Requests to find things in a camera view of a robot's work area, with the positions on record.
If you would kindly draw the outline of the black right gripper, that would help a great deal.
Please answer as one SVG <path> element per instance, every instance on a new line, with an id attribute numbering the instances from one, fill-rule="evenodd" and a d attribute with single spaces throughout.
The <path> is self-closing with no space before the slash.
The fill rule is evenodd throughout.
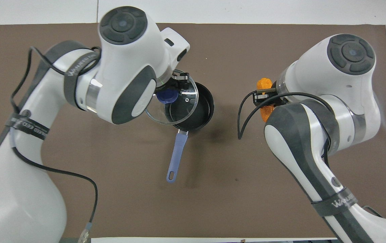
<path id="1" fill-rule="evenodd" d="M 278 95 L 285 95 L 286 92 L 278 93 L 276 92 L 276 88 L 269 88 L 269 89 L 257 89 L 256 93 L 253 94 L 253 104 L 255 106 L 259 106 L 261 103 L 269 100 L 270 98 Z M 274 101 L 273 106 L 282 106 L 285 104 L 290 103 L 286 97 L 280 97 Z"/>

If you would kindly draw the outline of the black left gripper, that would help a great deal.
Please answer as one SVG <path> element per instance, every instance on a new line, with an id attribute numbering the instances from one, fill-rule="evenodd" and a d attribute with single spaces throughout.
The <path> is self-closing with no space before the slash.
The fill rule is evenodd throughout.
<path id="1" fill-rule="evenodd" d="M 163 85 L 156 87 L 156 92 L 162 92 L 167 89 L 177 89 L 179 82 L 179 94 L 189 91 L 189 73 L 174 72 L 174 78 L 171 77 Z"/>

